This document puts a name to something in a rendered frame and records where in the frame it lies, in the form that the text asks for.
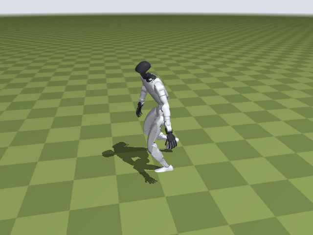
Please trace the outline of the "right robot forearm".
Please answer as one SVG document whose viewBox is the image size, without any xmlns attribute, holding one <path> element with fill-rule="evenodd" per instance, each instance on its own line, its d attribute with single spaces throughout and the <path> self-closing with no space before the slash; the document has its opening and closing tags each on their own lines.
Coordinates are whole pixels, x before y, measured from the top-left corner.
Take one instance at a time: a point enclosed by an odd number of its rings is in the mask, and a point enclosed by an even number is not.
<svg viewBox="0 0 313 235">
<path fill-rule="evenodd" d="M 140 98 L 139 98 L 139 101 L 138 101 L 138 102 L 141 102 L 141 105 L 144 104 L 144 100 L 145 100 L 146 94 L 147 94 L 147 92 L 141 90 Z"/>
</svg>

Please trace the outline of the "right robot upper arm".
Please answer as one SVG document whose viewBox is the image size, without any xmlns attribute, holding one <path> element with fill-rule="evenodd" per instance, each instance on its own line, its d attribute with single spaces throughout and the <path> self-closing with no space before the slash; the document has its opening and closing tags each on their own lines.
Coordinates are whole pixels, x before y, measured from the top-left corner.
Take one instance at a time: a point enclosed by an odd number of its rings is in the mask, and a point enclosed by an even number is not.
<svg viewBox="0 0 313 235">
<path fill-rule="evenodd" d="M 145 91 L 145 92 L 147 92 L 147 90 L 146 90 L 146 88 L 145 88 L 145 86 L 144 86 L 144 83 L 143 83 L 143 78 L 142 78 L 142 76 L 141 76 L 141 80 L 142 80 L 142 84 L 143 84 L 142 90 Z"/>
</svg>

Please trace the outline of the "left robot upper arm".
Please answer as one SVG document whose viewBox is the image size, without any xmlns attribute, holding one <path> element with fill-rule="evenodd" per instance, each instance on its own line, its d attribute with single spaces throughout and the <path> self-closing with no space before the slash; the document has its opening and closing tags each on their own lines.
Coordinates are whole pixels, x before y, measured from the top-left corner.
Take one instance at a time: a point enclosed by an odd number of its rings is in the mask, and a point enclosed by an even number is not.
<svg viewBox="0 0 313 235">
<path fill-rule="evenodd" d="M 169 107 L 169 103 L 165 94 L 164 86 L 160 82 L 155 83 L 154 86 L 155 86 L 154 90 L 156 94 L 158 95 L 160 102 L 163 104 L 163 106 L 167 105 Z M 162 107 L 161 107 L 161 111 L 163 112 Z"/>
</svg>

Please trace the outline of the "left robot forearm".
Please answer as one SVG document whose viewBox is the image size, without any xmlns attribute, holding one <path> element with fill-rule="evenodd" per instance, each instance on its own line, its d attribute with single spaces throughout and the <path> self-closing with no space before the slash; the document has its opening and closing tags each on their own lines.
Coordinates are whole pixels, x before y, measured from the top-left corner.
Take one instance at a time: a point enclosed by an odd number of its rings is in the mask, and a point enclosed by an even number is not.
<svg viewBox="0 0 313 235">
<path fill-rule="evenodd" d="M 164 119 L 164 127 L 167 128 L 167 131 L 170 132 L 172 131 L 172 128 L 171 128 L 171 123 L 170 123 L 170 110 L 169 110 L 169 107 L 167 105 L 164 105 L 162 107 L 162 110 L 163 110 L 163 119 Z"/>
</svg>

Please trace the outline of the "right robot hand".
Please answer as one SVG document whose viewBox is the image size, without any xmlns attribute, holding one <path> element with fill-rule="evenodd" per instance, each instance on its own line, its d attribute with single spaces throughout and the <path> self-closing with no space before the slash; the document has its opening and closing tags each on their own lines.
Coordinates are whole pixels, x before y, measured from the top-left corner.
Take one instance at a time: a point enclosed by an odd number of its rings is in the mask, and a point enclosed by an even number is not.
<svg viewBox="0 0 313 235">
<path fill-rule="evenodd" d="M 142 107 L 143 105 L 141 105 L 141 102 L 139 102 L 138 103 L 138 108 L 137 108 L 137 110 L 136 110 L 136 115 L 138 116 L 138 117 L 140 117 L 140 115 L 142 114 L 142 112 L 141 112 L 141 107 Z M 141 114 L 140 114 L 141 113 Z"/>
</svg>

